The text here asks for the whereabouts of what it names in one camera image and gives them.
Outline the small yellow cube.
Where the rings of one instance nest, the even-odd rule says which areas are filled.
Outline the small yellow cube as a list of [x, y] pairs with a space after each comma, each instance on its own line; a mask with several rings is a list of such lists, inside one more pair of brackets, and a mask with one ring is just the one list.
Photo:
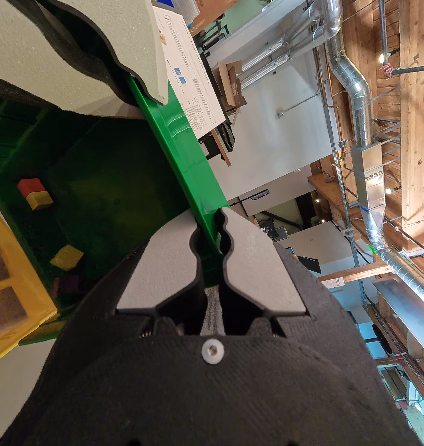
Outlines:
[[67, 244], [56, 253], [49, 263], [67, 272], [78, 265], [83, 255], [84, 253], [82, 251]]
[[42, 210], [53, 205], [54, 201], [48, 191], [31, 192], [26, 196], [26, 201], [32, 210]]

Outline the cardboard pieces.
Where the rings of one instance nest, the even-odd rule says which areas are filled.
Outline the cardboard pieces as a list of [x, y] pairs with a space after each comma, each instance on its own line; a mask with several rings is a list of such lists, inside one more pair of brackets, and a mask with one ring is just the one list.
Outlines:
[[242, 86], [239, 75], [243, 72], [242, 61], [224, 63], [217, 62], [217, 68], [213, 70], [215, 81], [220, 90], [220, 101], [228, 116], [239, 112], [247, 105], [242, 95]]

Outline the black panel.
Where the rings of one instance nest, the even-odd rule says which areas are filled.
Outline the black panel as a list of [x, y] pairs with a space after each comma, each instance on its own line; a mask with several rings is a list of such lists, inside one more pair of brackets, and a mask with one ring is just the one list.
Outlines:
[[297, 256], [300, 263], [302, 263], [309, 271], [321, 274], [320, 263], [317, 259], [308, 258], [304, 256]]

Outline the wall junction box with conduit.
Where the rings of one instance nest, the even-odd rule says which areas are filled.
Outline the wall junction box with conduit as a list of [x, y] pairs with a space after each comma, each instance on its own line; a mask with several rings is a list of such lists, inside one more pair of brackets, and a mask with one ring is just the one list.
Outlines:
[[321, 95], [321, 89], [318, 89], [315, 93], [313, 93], [311, 96], [299, 101], [298, 103], [295, 103], [294, 105], [288, 107], [288, 108], [283, 108], [280, 109], [279, 111], [276, 112], [276, 115], [279, 119], [281, 119], [286, 113], [288, 113], [289, 111], [292, 111], [293, 109], [299, 107], [302, 104], [307, 103], [308, 101], [314, 99], [315, 97], [318, 97]]

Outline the wooden desk with orange edge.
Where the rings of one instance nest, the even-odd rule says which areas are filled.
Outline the wooden desk with orange edge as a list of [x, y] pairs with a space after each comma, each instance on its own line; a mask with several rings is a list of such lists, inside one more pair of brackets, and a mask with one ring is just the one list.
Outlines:
[[224, 145], [224, 141], [223, 141], [222, 137], [220, 136], [218, 129], [216, 129], [216, 128], [212, 129], [211, 136], [214, 140], [214, 144], [216, 145], [216, 149], [214, 148], [212, 150], [212, 153], [209, 153], [208, 159], [212, 159], [213, 157], [220, 154], [222, 160], [225, 161], [226, 165], [228, 167], [231, 167], [231, 162], [227, 156], [227, 151], [226, 151], [226, 148]]

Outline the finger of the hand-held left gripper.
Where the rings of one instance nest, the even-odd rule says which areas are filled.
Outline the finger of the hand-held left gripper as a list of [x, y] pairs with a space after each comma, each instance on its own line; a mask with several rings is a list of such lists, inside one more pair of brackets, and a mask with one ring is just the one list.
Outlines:
[[165, 57], [151, 1], [64, 0], [59, 6], [102, 37], [116, 64], [140, 82], [148, 97], [168, 103]]
[[[109, 69], [100, 56], [81, 46], [37, 1], [0, 1], [0, 81], [23, 98], [64, 111], [143, 120], [127, 86], [114, 80], [113, 68], [121, 68], [114, 58]], [[108, 47], [107, 55], [112, 56]]]

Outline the green plastic box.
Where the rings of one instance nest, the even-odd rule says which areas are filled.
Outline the green plastic box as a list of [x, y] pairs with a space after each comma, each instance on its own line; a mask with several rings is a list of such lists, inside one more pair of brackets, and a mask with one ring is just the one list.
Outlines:
[[[80, 293], [52, 299], [57, 314], [18, 345], [55, 339], [87, 293], [156, 231], [193, 207], [206, 287], [219, 280], [214, 214], [227, 206], [206, 157], [187, 137], [187, 119], [171, 88], [159, 106], [135, 83], [132, 95], [146, 120], [100, 118], [0, 98], [0, 211], [44, 287], [78, 275]], [[32, 210], [21, 179], [38, 178], [54, 203]], [[61, 270], [49, 263], [70, 244], [84, 253]]]

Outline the small red cube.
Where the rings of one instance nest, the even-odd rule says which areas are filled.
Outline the small red cube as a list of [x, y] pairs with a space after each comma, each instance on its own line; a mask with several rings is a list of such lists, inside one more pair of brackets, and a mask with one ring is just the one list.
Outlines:
[[31, 193], [47, 191], [38, 178], [21, 179], [17, 183], [17, 187], [24, 198], [27, 198]]

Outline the yellow plastic box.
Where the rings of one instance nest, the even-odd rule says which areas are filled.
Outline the yellow plastic box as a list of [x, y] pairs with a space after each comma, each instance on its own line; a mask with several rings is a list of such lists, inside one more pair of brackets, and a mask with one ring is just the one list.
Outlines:
[[18, 243], [14, 233], [0, 217], [0, 251], [10, 278], [0, 284], [10, 285], [24, 307], [27, 320], [0, 335], [0, 359], [57, 313], [35, 269]]

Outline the black floor lamp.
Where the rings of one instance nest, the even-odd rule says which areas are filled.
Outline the black floor lamp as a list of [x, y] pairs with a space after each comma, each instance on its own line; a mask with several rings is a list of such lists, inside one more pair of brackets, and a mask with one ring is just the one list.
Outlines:
[[269, 190], [264, 189], [258, 193], [249, 195], [243, 199], [238, 196], [238, 197], [234, 198], [233, 200], [231, 200], [231, 203], [229, 206], [236, 213], [238, 213], [239, 215], [243, 216], [244, 218], [250, 220], [252, 218], [252, 214], [249, 214], [247, 212], [247, 209], [245, 208], [245, 205], [247, 204], [246, 202], [248, 201], [249, 203], [252, 203], [253, 201], [263, 198], [268, 194], [269, 194]]

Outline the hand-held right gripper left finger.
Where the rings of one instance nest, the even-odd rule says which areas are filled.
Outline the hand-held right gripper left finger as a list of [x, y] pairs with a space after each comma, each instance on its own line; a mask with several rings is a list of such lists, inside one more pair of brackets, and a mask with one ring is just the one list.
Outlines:
[[191, 209], [150, 239], [117, 304], [124, 314], [186, 322], [207, 305], [197, 252], [200, 227]]

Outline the wooden beam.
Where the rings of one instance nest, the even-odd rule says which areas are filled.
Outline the wooden beam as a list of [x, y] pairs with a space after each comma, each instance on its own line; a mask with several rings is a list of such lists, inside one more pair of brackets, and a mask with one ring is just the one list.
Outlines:
[[333, 279], [343, 279], [344, 283], [348, 283], [391, 272], [394, 272], [393, 268], [389, 266], [387, 263], [385, 263], [383, 260], [380, 260], [367, 265], [354, 267], [348, 270], [334, 272], [326, 276], [318, 277], [317, 279], [321, 282]]

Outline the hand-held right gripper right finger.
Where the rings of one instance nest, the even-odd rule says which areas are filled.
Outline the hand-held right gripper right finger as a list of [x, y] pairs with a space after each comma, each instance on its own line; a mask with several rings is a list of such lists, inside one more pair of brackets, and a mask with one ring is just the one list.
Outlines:
[[253, 321], [302, 317], [306, 306], [274, 243], [228, 207], [215, 213], [223, 254], [219, 284], [224, 332], [246, 334]]

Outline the small purple cube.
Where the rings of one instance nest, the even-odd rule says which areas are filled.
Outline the small purple cube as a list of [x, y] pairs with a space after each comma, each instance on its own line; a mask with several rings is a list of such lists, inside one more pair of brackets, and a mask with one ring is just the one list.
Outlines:
[[52, 281], [51, 297], [57, 299], [64, 295], [80, 293], [80, 279], [78, 275], [59, 276]]

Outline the black bag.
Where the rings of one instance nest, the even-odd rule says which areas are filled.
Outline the black bag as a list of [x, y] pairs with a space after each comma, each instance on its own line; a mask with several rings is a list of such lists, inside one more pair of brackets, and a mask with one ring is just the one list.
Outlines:
[[235, 148], [235, 138], [231, 127], [225, 121], [217, 126], [217, 131], [219, 132], [227, 151], [231, 153]]

